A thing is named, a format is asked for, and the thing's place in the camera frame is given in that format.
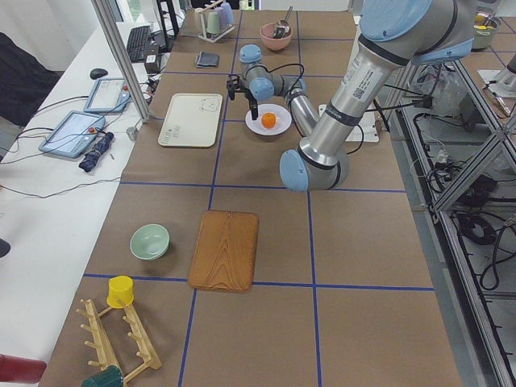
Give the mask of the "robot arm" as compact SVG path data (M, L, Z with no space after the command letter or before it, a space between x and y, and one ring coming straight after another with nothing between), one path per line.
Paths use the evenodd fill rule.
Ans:
M254 119L259 101L284 98L302 134L298 147L281 156L284 186L295 192L331 189L348 175L345 139L390 74L409 63L431 65L467 56L475 15L474 1L365 1L358 52L322 113L310 103L303 80L272 73L255 44L241 48L241 74L227 81L228 94L243 93Z

